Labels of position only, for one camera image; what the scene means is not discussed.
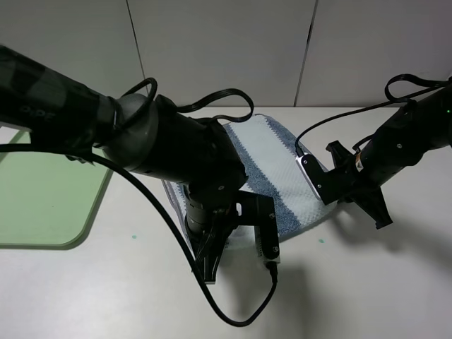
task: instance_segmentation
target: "tabletop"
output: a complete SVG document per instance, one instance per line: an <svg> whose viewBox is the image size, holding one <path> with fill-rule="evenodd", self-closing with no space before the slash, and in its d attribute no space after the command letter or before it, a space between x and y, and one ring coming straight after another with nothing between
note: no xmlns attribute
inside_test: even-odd
<svg viewBox="0 0 452 339"><path fill-rule="evenodd" d="M332 168L329 142L351 148L395 110L332 121L302 142ZM256 109L294 134L346 111ZM246 112L206 108L193 116ZM1 142L7 131L0 129ZM449 338L450 153L449 147L427 153L383 186L392 225L377 231L357 206L344 204L283 242L276 293L247 328L228 326L213 313L162 218L114 174L90 236L79 247L0 251L2 338ZM161 181L137 177L177 221ZM226 252L218 281L209 287L236 320L247 318L270 288L268 273L256 261L254 249Z"/></svg>

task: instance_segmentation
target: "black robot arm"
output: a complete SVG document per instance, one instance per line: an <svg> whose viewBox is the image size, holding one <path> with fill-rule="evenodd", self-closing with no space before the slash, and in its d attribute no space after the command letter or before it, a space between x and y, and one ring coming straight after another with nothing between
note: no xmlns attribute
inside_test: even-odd
<svg viewBox="0 0 452 339"><path fill-rule="evenodd" d="M412 96L394 98L388 91L393 79L432 86L429 90L444 88L416 102ZM451 81L424 81L408 74L393 79L385 91L390 101L384 105L407 104L374 135L360 141L355 154L339 141L329 143L326 149L331 152L335 167L329 172L324 172L311 154L297 157L299 168L319 199L325 204L355 202L375 220L378 229L392 223L380 186L404 167L416 165L428 150L452 145ZM359 144L365 141L368 144L360 150Z"/></svg>
<svg viewBox="0 0 452 339"><path fill-rule="evenodd" d="M146 97L136 91L150 85ZM195 104L178 107L155 97L157 83L146 79L123 97L101 95L6 47L0 47L0 126L30 132L31 145L1 145L0 152L42 151L70 160L98 162L128 179L159 209L181 244L196 279L220 318L233 326L250 324L274 293L279 262L278 229L273 198L240 191L248 177L226 130L218 119L242 122L253 112L252 100L240 90L222 90ZM228 95L250 105L245 117L192 119L188 113ZM106 159L92 154L101 148ZM184 186L185 228L194 258L174 224L153 195L126 171ZM237 212L240 204L242 212ZM218 264L231 232L254 226L258 253L273 277L262 307L247 321L228 319L216 306L206 283L215 282Z"/></svg>

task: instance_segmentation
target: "white table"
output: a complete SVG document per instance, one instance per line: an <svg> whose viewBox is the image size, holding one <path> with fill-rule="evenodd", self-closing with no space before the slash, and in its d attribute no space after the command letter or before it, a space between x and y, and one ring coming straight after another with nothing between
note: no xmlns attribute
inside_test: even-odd
<svg viewBox="0 0 452 339"><path fill-rule="evenodd" d="M293 133L345 110L256 109ZM303 142L331 168L328 142L340 140L350 148L394 111L331 122ZM245 112L204 109L196 116ZM394 224L382 230L356 206L344 205L283 242L275 296L248 328L230 327L213 313L161 217L114 175L90 236L79 247L0 251L1 337L450 338L450 171L451 150L443 148L385 184ZM139 178L176 220L160 181ZM240 251L223 258L210 290L226 314L244 319L269 288L254 252Z"/></svg>

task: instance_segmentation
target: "green cutting board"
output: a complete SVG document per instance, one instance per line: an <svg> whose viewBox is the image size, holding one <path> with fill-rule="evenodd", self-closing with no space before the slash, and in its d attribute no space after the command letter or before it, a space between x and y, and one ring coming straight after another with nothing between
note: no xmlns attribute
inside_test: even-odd
<svg viewBox="0 0 452 339"><path fill-rule="evenodd" d="M19 132L11 143L29 143ZM111 171L47 153L0 154L0 248L71 249L90 231Z"/></svg>

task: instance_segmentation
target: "blue and white striped towel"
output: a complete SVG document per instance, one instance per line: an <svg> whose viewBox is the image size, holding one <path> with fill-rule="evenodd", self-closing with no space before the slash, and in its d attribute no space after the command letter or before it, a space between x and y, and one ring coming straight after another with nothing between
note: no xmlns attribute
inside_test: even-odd
<svg viewBox="0 0 452 339"><path fill-rule="evenodd" d="M280 241L308 230L335 208L335 203L325 206L314 196L295 163L295 136L276 120L257 114L246 122L223 126L249 176L242 190L272 196L275 201ZM173 182L163 184L182 226L185 216L182 188ZM239 226L226 248L253 245L253 227Z"/></svg>

